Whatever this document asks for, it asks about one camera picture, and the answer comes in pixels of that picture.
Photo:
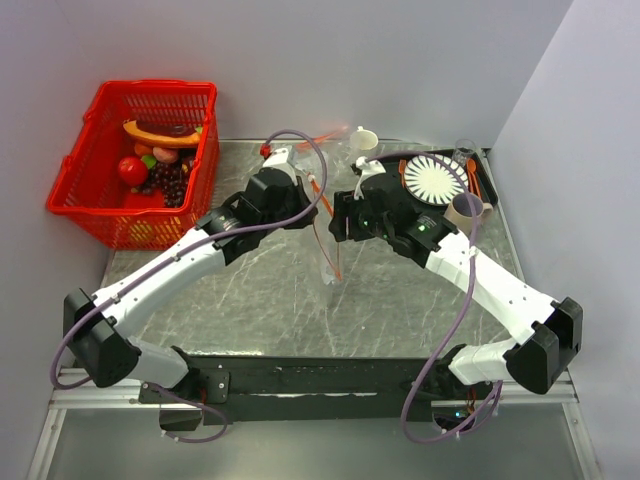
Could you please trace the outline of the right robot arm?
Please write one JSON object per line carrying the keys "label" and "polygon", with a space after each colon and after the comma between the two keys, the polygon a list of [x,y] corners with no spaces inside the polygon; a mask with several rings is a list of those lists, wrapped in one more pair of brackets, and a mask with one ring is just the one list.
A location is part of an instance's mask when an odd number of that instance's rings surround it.
{"label": "right robot arm", "polygon": [[471,246],[442,210],[416,200],[398,175],[374,174],[334,195],[329,230],[338,242],[377,237],[398,255],[465,291],[508,331],[508,340],[461,346],[438,363],[439,390],[460,398],[480,382],[513,380],[547,393],[581,348],[583,309],[528,286]]}

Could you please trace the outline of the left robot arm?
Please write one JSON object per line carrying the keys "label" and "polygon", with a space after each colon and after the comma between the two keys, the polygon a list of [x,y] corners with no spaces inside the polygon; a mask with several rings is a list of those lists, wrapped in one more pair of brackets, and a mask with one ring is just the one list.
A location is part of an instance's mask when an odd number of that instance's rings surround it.
{"label": "left robot arm", "polygon": [[184,402],[199,378],[175,348],[136,341],[135,330],[191,283],[214,274],[278,229],[303,229],[317,214],[299,176],[266,167],[244,190],[211,209],[172,247],[120,282],[88,294],[80,288],[63,302],[63,345],[99,388],[138,377]]}

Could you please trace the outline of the orange papaya slice toy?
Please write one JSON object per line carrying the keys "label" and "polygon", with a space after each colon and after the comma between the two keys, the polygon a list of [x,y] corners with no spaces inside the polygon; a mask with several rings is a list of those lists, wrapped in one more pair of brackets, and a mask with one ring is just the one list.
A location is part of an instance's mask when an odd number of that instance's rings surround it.
{"label": "orange papaya slice toy", "polygon": [[136,142],[169,149],[195,148],[200,139],[195,127],[185,124],[155,124],[130,120],[122,125],[124,131]]}

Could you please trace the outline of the red apple toy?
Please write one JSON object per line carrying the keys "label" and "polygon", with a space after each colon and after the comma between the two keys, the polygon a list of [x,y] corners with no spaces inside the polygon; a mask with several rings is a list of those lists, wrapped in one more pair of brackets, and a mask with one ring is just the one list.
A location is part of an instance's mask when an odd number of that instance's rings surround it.
{"label": "red apple toy", "polygon": [[123,157],[118,163],[119,178],[130,187],[142,185],[148,177],[148,168],[140,157]]}

